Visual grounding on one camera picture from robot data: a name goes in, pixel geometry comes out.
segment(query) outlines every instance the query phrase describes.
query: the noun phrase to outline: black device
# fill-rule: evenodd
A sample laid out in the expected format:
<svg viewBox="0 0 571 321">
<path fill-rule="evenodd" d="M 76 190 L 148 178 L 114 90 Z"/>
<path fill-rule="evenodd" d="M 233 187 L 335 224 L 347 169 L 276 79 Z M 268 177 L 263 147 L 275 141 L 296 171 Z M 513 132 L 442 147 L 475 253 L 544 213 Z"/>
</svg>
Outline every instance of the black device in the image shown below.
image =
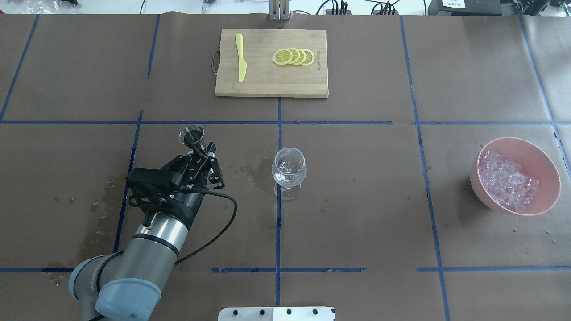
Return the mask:
<svg viewBox="0 0 571 321">
<path fill-rule="evenodd" d="M 432 0 L 428 15 L 501 16 L 500 0 Z"/>
<path fill-rule="evenodd" d="M 79 321 L 148 321 L 172 268 L 228 230 L 238 203 L 210 191 L 223 188 L 224 180 L 216 146 L 205 148 L 203 135 L 199 125 L 186 127 L 179 140 L 191 149 L 187 155 L 160 169 L 135 168 L 128 174 L 129 204 L 139 207 L 144 219 L 124 251 L 85 260 L 71 273 L 68 290 L 79 302 Z M 205 195 L 232 201 L 232 218 L 208 243 L 177 260 Z"/>
</svg>

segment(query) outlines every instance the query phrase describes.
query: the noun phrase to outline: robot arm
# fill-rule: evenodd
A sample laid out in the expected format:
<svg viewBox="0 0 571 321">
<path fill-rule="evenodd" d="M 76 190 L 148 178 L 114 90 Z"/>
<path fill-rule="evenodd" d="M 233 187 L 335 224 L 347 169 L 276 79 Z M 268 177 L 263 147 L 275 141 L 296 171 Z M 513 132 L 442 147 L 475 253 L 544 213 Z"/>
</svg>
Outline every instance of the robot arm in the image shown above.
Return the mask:
<svg viewBox="0 0 571 321">
<path fill-rule="evenodd" d="M 124 252 L 86 260 L 71 274 L 69 290 L 79 301 L 80 321 L 149 319 L 204 195 L 220 196 L 208 189 L 224 187 L 216 147 L 210 143 L 204 148 L 203 134 L 198 125 L 186 127 L 179 134 L 180 142 L 191 149 L 186 156 L 158 170 L 135 168 L 127 176 L 129 204 L 139 207 L 144 219 Z M 216 238 L 235 213 L 236 207 Z"/>
</svg>

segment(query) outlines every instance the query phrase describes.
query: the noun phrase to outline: black cable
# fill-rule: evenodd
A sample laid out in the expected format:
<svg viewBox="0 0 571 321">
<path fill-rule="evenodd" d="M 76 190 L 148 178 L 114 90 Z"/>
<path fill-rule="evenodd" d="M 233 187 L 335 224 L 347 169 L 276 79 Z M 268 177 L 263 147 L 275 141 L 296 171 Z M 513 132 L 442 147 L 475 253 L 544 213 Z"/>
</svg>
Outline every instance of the black cable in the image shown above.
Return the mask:
<svg viewBox="0 0 571 321">
<path fill-rule="evenodd" d="M 379 1 L 373 1 L 373 0 L 365 0 L 367 2 L 374 2 L 376 3 L 373 6 L 373 9 L 371 10 L 371 15 L 375 14 L 375 9 L 377 9 L 377 6 L 381 6 L 381 9 L 379 10 L 379 13 L 377 13 L 376 15 L 383 15 L 383 14 L 387 14 L 387 12 L 390 13 L 390 11 L 394 11 L 395 7 L 394 4 L 391 4 L 390 2 L 379 2 Z"/>
<path fill-rule="evenodd" d="M 228 196 L 228 195 L 222 194 L 222 193 L 212 192 L 209 190 L 192 190 L 192 192 L 199 192 L 199 193 L 203 193 L 203 194 L 207 194 L 207 195 L 218 196 L 218 197 L 223 197 L 223 198 L 229 199 L 230 201 L 232 201 L 232 203 L 234 203 L 234 212 L 232 213 L 232 217 L 230 218 L 230 221 L 228 221 L 228 224 L 226 224 L 226 226 L 224 226 L 224 228 L 220 231 L 220 233 L 217 234 L 217 236 L 215 236 L 213 239 L 211 239 L 205 245 L 201 246 L 198 250 L 196 250 L 196 251 L 188 254 L 184 258 L 176 261 L 175 266 L 181 264 L 182 262 L 184 262 L 184 261 L 188 260 L 189 258 L 192 258 L 193 256 L 195 256 L 196 254 L 202 252 L 202 250 L 204 250 L 205 248 L 210 246 L 212 243 L 214 243 L 214 241 L 216 241 L 219 237 L 221 237 L 222 234 L 224 234 L 224 232 L 226 232 L 226 230 L 228 230 L 230 225 L 232 225 L 232 223 L 234 222 L 234 219 L 236 218 L 236 212 L 238 211 L 238 202 L 236 202 L 236 200 L 234 198 L 232 198 L 231 196 Z"/>
<path fill-rule="evenodd" d="M 339 3 L 337 2 L 337 0 L 327 0 L 327 1 L 323 2 L 323 3 L 321 4 L 321 6 L 319 6 L 319 9 L 317 10 L 317 12 L 316 12 L 315 14 L 319 14 L 319 11 L 321 10 L 321 8 L 323 8 L 323 6 L 324 6 L 327 2 L 329 2 L 329 1 L 332 1 L 333 4 L 334 4 L 337 8 L 339 8 Z"/>
<path fill-rule="evenodd" d="M 90 319 L 89 321 L 97 321 L 97 320 L 101 320 L 101 319 L 103 319 L 103 318 L 106 318 L 106 317 L 105 317 L 104 315 L 101 315 L 101 314 L 100 314 L 99 316 L 96 316 L 96 317 L 94 317 L 93 319 Z"/>
<path fill-rule="evenodd" d="M 143 5 L 144 5 L 145 1 L 147 1 L 147 0 L 143 0 L 143 3 L 141 3 L 141 10 L 139 10 L 139 14 L 143 13 Z"/>
</svg>

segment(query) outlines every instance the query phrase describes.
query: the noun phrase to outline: wooden cutting board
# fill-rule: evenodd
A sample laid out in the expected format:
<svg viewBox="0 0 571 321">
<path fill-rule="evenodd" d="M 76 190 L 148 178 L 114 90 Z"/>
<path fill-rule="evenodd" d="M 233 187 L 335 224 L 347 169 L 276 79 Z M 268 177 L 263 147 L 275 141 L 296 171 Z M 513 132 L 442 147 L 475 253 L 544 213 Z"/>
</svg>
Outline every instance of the wooden cutting board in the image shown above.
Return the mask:
<svg viewBox="0 0 571 321">
<path fill-rule="evenodd" d="M 244 36 L 243 56 L 248 63 L 243 82 L 238 82 L 239 33 Z M 309 66 L 276 65 L 274 53 L 288 47 L 313 51 L 315 61 Z M 325 30 L 222 30 L 217 96 L 326 98 L 328 82 Z"/>
</svg>

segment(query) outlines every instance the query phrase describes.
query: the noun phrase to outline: electrical cable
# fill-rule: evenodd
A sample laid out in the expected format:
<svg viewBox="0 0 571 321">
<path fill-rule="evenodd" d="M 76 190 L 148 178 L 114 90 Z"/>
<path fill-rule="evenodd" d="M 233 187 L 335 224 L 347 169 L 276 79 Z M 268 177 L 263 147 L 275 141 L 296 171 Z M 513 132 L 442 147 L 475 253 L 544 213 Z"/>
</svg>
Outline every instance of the electrical cable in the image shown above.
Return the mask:
<svg viewBox="0 0 571 321">
<path fill-rule="evenodd" d="M 199 192 L 202 194 L 207 194 L 207 195 L 212 195 L 212 196 L 218 196 L 218 197 L 222 197 L 222 198 L 226 198 L 229 199 L 230 201 L 232 201 L 232 203 L 234 203 L 234 211 L 232 213 L 232 217 L 230 218 L 230 220 L 228 221 L 228 223 L 226 224 L 226 226 L 224 226 L 224 228 L 220 231 L 220 233 L 218 233 L 213 239 L 211 239 L 210 241 L 208 241 L 208 243 L 206 243 L 205 245 L 201 246 L 198 250 L 188 254 L 187 256 L 185 256 L 184 258 L 178 260 L 175 262 L 175 266 L 181 264 L 182 262 L 188 260 L 189 258 L 192 258 L 193 256 L 195 256 L 196 254 L 202 252 L 202 250 L 204 250 L 205 248 L 207 248 L 208 246 L 210 246 L 212 243 L 214 243 L 214 241 L 216 241 L 218 238 L 220 238 L 222 236 L 222 234 L 224 234 L 226 232 L 226 230 L 228 230 L 228 228 L 230 228 L 230 225 L 232 225 L 232 223 L 234 222 L 234 219 L 236 218 L 236 212 L 238 211 L 238 202 L 232 198 L 231 196 L 228 196 L 226 194 L 222 194 L 222 193 L 217 193 L 217 192 L 212 192 L 209 190 L 186 190 L 185 192 Z"/>
<path fill-rule="evenodd" d="M 319 11 L 321 11 L 321 8 L 323 8 L 323 6 L 329 1 L 332 1 L 333 4 L 335 5 L 335 7 L 337 7 L 337 9 L 339 9 L 339 3 L 337 2 L 337 0 L 326 0 L 325 2 L 323 2 L 321 4 L 321 6 L 319 6 L 319 9 L 317 10 L 317 12 L 315 14 L 319 14 Z"/>
<path fill-rule="evenodd" d="M 390 1 L 387 1 L 387 2 L 379 2 L 379 1 L 373 1 L 373 0 L 365 0 L 365 1 L 376 3 L 373 6 L 373 9 L 371 10 L 371 15 L 375 14 L 375 9 L 377 9 L 377 6 L 379 6 L 379 5 L 381 6 L 381 9 L 379 10 L 379 13 L 376 13 L 376 15 L 394 14 L 394 12 L 395 12 L 394 3 L 390 3 Z"/>
<path fill-rule="evenodd" d="M 96 316 L 93 319 L 90 319 L 89 321 L 97 321 L 97 320 L 101 320 L 103 318 L 106 318 L 106 316 L 100 314 L 99 316 Z"/>
<path fill-rule="evenodd" d="M 517 13 L 524 14 L 524 5 L 522 5 L 519 1 L 515 2 L 517 7 Z"/>
</svg>

